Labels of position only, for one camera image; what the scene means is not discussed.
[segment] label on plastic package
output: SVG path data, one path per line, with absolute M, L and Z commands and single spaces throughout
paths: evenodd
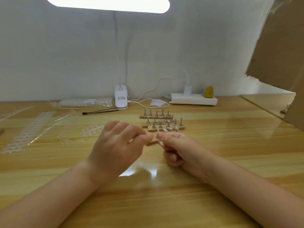
M 92 103 L 92 102 L 95 102 L 95 99 L 86 99 L 83 102 L 84 103 Z
M 163 104 L 166 104 L 166 102 L 160 99 L 153 99 L 150 103 L 150 105 L 155 105 L 158 107 L 162 106 Z

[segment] white wall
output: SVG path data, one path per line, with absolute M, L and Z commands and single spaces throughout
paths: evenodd
M 281 93 L 245 71 L 273 0 L 169 0 L 162 15 L 117 13 L 122 83 L 140 97 L 179 69 L 193 93 Z M 113 96 L 118 83 L 112 13 L 0 0 L 0 101 Z M 181 92 L 181 72 L 145 97 Z

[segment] person's left hand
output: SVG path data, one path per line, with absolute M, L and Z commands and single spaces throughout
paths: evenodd
M 143 146 L 152 139 L 153 134 L 139 126 L 108 122 L 85 161 L 93 181 L 101 185 L 117 178 L 140 157 Z

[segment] cardboard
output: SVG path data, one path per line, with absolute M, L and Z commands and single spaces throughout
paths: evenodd
M 284 121 L 304 131 L 304 0 L 275 0 L 247 75 L 296 93 Z

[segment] forearm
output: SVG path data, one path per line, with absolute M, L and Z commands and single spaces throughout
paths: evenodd
M 56 228 L 97 189 L 81 162 L 0 212 L 3 227 Z
M 264 227 L 304 224 L 304 199 L 233 162 L 212 156 L 205 180 Z

